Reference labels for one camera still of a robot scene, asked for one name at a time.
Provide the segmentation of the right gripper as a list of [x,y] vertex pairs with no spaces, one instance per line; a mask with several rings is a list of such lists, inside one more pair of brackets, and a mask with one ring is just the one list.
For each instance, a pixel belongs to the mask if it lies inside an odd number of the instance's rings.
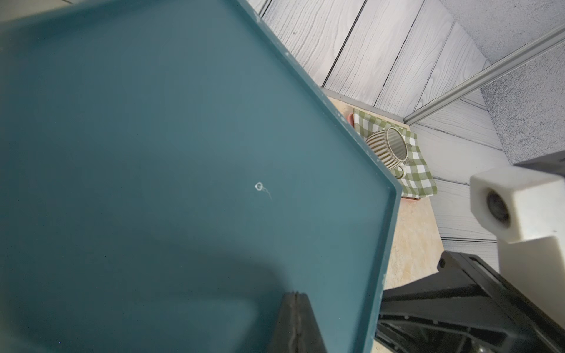
[[563,352],[564,328],[480,257],[384,291],[375,340],[392,352]]

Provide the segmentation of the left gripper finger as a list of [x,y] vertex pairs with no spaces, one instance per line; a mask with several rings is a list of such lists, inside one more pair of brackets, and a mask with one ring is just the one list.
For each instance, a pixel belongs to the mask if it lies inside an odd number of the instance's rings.
[[307,294],[285,293],[267,352],[327,352]]

